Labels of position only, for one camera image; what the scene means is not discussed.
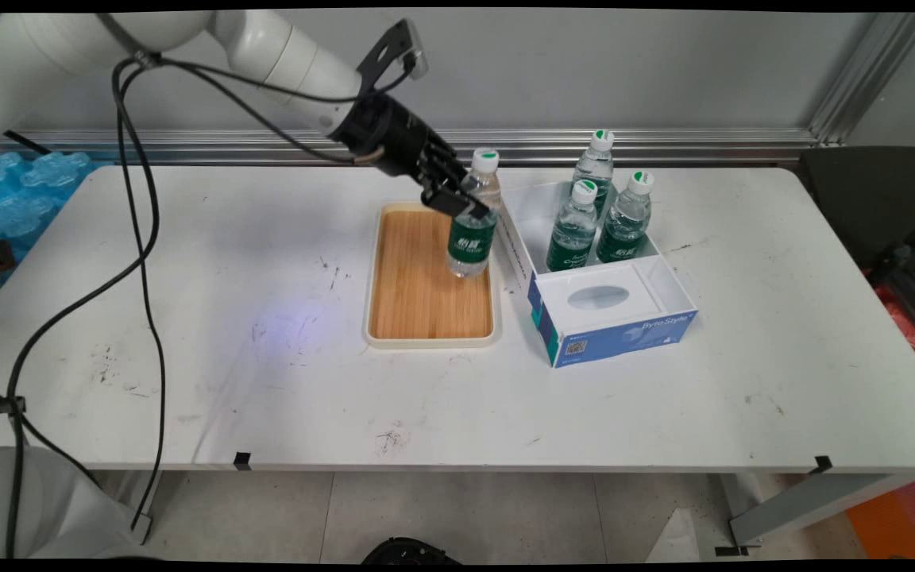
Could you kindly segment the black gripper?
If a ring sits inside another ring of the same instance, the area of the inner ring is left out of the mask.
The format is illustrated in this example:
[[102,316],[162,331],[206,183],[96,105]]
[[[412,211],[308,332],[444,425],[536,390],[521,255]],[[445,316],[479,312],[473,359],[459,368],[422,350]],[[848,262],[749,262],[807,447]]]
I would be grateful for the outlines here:
[[467,177],[457,153],[425,121],[397,102],[378,94],[353,102],[330,139],[355,156],[381,152],[372,164],[389,176],[425,181],[422,204],[450,218],[485,218],[491,209],[461,189]]

